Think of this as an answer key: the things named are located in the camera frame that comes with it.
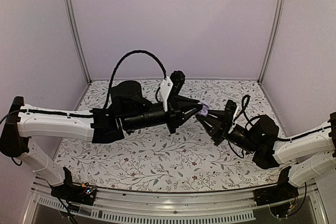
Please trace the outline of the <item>purple round case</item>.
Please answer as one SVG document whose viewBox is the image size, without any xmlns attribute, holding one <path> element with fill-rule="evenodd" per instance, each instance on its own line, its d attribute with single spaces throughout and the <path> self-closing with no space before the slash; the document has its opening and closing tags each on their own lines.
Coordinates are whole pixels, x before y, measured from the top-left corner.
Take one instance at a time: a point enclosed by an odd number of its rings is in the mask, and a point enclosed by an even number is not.
<svg viewBox="0 0 336 224">
<path fill-rule="evenodd" d="M 197 115 L 207 116 L 210 110 L 210 105 L 205 101 L 201 101 L 199 102 L 199 104 L 202 106 L 202 108 L 200 109 L 200 111 L 198 111 Z"/>
</svg>

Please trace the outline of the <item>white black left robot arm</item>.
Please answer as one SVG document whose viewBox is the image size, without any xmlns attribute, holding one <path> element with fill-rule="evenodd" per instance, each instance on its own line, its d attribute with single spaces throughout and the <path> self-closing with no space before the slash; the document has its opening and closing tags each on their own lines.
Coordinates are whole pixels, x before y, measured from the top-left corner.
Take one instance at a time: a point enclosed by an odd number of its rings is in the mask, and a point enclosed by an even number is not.
<svg viewBox="0 0 336 224">
<path fill-rule="evenodd" d="M 69 170 L 57 165 L 33 141 L 34 136 L 75 138 L 91 143 L 112 143 L 135 130 L 165 124 L 170 133 L 201 111 L 198 100 L 179 95 L 182 81 L 164 79 L 160 102 L 142 94 L 137 81 L 123 81 L 109 89 L 109 106 L 101 109 L 62 111 L 39 109 L 15 97 L 9 113 L 1 120 L 1 152 L 29 165 L 67 200 L 78 195 Z"/>
</svg>

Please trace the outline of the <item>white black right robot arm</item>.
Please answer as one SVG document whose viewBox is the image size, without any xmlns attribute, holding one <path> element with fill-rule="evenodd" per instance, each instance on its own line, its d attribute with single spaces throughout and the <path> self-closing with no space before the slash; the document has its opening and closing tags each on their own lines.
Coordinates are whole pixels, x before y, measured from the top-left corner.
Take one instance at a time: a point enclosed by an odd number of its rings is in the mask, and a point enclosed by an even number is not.
<svg viewBox="0 0 336 224">
<path fill-rule="evenodd" d="M 289 165 L 279 176 L 285 180 L 271 190 L 276 201 L 290 195 L 292 186 L 299 187 L 335 168 L 335 113 L 315 129 L 289 138 L 279 138 L 279 127 L 267 115 L 256 116 L 251 128 L 234 123 L 228 111 L 209 111 L 196 118 L 216 146 L 223 141 L 234 144 L 252 153 L 253 162 L 262 169 Z"/>
</svg>

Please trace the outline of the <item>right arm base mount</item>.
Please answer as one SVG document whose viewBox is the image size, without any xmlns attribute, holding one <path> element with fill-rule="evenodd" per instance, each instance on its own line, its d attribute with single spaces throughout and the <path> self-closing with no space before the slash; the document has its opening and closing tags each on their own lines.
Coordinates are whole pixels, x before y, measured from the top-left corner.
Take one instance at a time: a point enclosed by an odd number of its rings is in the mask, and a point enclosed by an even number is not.
<svg viewBox="0 0 336 224">
<path fill-rule="evenodd" d="M 277 219 L 287 218 L 298 201 L 297 187 L 271 186 L 253 191 L 257 206 L 269 206 L 270 213 Z"/>
</svg>

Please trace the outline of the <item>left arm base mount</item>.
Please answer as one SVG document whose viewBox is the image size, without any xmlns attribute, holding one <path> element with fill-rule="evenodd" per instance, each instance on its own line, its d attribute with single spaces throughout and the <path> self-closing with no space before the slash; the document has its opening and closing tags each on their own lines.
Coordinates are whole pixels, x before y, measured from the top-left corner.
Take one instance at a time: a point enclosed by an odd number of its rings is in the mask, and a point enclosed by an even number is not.
<svg viewBox="0 0 336 224">
<path fill-rule="evenodd" d="M 65 201 L 92 206 L 96 198 L 97 186 L 89 183 L 74 184 L 70 170 L 63 167 L 63 171 L 65 178 L 61 185 L 51 186 L 51 195 Z"/>
</svg>

